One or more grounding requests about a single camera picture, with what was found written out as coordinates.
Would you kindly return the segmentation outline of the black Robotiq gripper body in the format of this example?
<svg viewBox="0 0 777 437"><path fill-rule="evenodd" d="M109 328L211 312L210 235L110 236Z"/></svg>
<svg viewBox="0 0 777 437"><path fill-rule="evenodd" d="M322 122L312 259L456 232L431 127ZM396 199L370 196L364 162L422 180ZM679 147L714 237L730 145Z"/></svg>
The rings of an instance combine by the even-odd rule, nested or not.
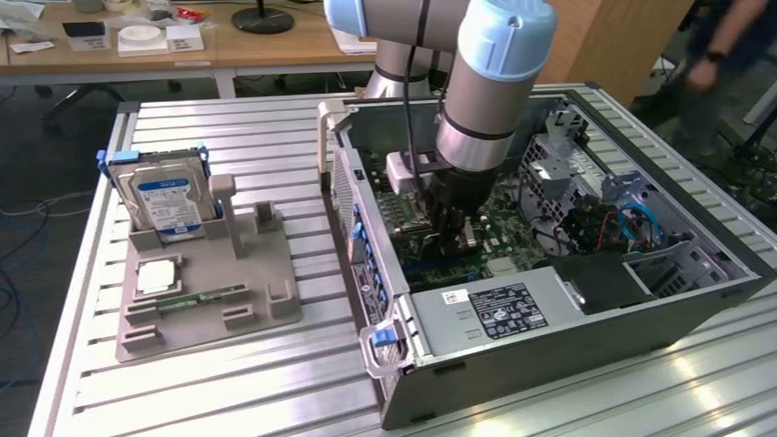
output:
<svg viewBox="0 0 777 437"><path fill-rule="evenodd" d="M495 186L495 170L439 170L430 183L430 215L434 219L474 216Z"/></svg>

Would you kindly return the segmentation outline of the person bare hand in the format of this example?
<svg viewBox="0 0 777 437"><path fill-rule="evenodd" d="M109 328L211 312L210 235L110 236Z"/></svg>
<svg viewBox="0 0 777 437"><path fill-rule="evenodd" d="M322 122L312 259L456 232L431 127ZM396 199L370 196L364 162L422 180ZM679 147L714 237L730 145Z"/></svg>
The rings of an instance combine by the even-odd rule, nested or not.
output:
<svg viewBox="0 0 777 437"><path fill-rule="evenodd" d="M688 85L696 91L710 90L718 82L722 76L720 67L723 61L703 59L700 60L690 70L687 81Z"/></svg>

